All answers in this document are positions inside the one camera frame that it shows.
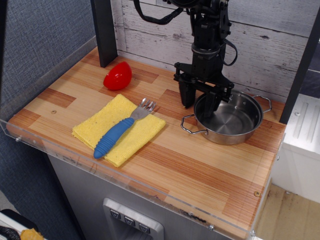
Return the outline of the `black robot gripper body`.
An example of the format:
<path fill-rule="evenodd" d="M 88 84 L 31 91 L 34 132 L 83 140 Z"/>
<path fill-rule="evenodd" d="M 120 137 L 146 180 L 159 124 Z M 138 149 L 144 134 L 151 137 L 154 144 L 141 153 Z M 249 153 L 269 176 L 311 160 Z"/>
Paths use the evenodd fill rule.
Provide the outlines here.
<path fill-rule="evenodd" d="M 187 75 L 193 87 L 203 93 L 225 91 L 230 97 L 234 84 L 227 79 L 222 70 L 224 66 L 231 66 L 235 62 L 225 62 L 226 50 L 219 48 L 216 51 L 201 48 L 192 49 L 192 63 L 177 62 L 174 64 L 176 72 L 174 79 L 179 82 L 180 75 Z"/>

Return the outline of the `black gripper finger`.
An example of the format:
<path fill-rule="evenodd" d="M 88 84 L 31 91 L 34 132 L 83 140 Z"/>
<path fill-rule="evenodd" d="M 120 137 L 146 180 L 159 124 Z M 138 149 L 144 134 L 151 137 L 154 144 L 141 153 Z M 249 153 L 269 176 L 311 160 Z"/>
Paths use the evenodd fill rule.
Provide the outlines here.
<path fill-rule="evenodd" d="M 185 108 L 189 108 L 195 102 L 196 89 L 194 88 L 194 83 L 185 74 L 179 76 L 178 83 L 182 105 Z"/>
<path fill-rule="evenodd" d="M 221 101 L 229 103 L 229 96 L 224 90 L 208 92 L 205 97 L 204 117 L 209 118 L 218 109 Z"/>

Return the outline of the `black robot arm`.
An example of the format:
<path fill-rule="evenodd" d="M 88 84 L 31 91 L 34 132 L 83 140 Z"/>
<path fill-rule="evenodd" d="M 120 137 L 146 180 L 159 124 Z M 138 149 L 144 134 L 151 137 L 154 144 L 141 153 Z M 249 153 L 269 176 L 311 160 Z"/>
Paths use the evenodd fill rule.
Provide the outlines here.
<path fill-rule="evenodd" d="M 205 96 L 204 117 L 213 115 L 222 101 L 229 103 L 234 84 L 223 74 L 226 65 L 226 46 L 230 42 L 231 22 L 228 1 L 198 0 L 187 8 L 193 36 L 192 63 L 175 63 L 174 79 L 179 83 L 182 104 L 188 108 L 196 98 L 196 91 Z"/>

